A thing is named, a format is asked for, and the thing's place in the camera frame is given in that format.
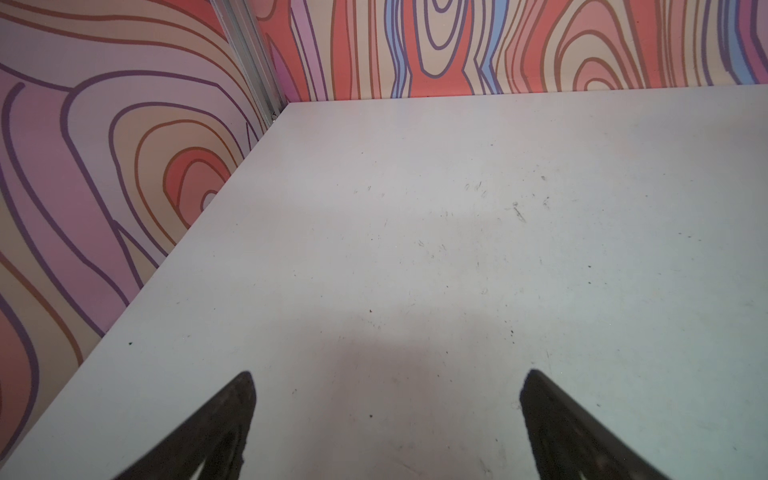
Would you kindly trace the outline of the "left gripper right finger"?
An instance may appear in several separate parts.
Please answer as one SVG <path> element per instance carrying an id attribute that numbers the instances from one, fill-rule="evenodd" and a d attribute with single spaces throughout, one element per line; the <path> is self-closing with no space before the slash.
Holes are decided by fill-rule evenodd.
<path id="1" fill-rule="evenodd" d="M 541 479 L 666 477 L 543 372 L 528 372 L 519 401 Z"/>

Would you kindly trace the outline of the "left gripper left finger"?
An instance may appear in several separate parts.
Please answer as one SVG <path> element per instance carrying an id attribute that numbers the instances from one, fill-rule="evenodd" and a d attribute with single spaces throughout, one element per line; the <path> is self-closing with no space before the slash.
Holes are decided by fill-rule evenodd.
<path id="1" fill-rule="evenodd" d="M 257 392 L 242 371 L 119 479 L 237 479 L 244 465 Z"/>

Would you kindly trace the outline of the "aluminium corner frame post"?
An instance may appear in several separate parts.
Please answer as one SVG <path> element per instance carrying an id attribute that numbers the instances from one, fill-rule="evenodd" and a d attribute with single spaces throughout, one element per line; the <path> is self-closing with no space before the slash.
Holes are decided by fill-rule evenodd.
<path id="1" fill-rule="evenodd" d="M 287 99 L 250 2 L 213 0 L 211 4 L 265 123 L 264 129 L 268 129 L 287 106 Z"/>

